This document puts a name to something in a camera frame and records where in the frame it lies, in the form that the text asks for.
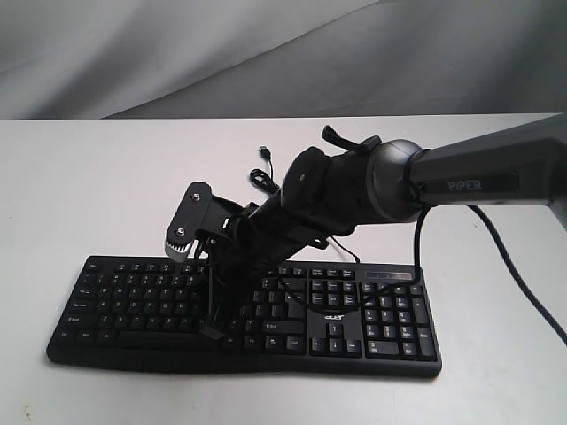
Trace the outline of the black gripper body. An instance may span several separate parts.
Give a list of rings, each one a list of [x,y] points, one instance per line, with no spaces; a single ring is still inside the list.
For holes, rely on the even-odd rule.
[[[286,212],[273,194],[244,208],[214,197],[195,236],[197,252],[211,258],[214,309],[237,310],[266,274],[307,246],[325,249],[330,235]]]

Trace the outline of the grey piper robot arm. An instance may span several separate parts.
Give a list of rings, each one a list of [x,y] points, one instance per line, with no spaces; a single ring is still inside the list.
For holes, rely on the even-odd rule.
[[[205,183],[188,189],[170,234],[212,257],[223,298],[305,247],[323,249],[360,226],[416,222],[438,205],[540,204],[566,219],[564,115],[434,149],[378,136],[353,142],[332,127],[322,139],[339,154],[305,149],[260,205]]]

